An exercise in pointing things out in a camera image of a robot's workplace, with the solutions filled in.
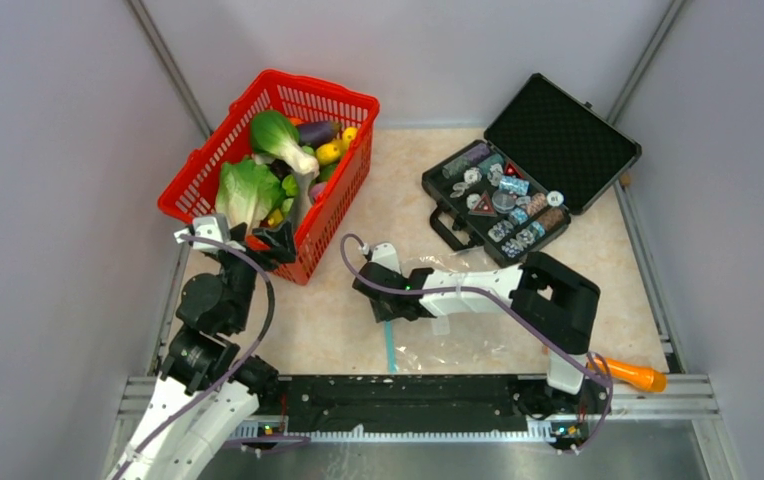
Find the clear zip top bag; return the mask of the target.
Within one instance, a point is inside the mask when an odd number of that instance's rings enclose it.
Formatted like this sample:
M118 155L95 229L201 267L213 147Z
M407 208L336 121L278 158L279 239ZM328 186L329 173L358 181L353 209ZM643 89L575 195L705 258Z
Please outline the clear zip top bag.
M463 313L384 326L392 374L544 374L544 346L517 321L498 313Z

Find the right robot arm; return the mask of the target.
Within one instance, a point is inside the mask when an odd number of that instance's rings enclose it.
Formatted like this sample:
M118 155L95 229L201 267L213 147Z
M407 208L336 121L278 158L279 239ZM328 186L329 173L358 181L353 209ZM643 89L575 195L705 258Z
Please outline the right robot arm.
M488 271L451 272L430 267L403 274L391 260L368 256L353 269L354 290L364 295L380 322L415 321L457 314L504 314L548 349L542 387L521 393L517 403L538 420L570 412L599 385L610 402L614 377L605 359L590 349L600 288L545 253Z

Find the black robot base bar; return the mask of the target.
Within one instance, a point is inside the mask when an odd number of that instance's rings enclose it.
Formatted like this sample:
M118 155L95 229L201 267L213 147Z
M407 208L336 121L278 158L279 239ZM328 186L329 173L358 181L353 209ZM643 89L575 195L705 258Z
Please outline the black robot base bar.
M292 433L430 434L523 432L537 420L594 420L606 391L586 380L577 394L542 374L295 375L277 381L259 414Z

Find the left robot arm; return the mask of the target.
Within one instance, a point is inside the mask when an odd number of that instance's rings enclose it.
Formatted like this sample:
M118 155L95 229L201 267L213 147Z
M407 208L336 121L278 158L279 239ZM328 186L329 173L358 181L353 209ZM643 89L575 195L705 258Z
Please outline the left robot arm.
M275 314L269 272L297 257L293 227L255 228L265 244L254 249L247 228L223 214L195 218L174 234L216 261L215 274L198 274L182 287L171 339L145 413L110 479L196 479L254 413L277 404L277 371L254 352Z

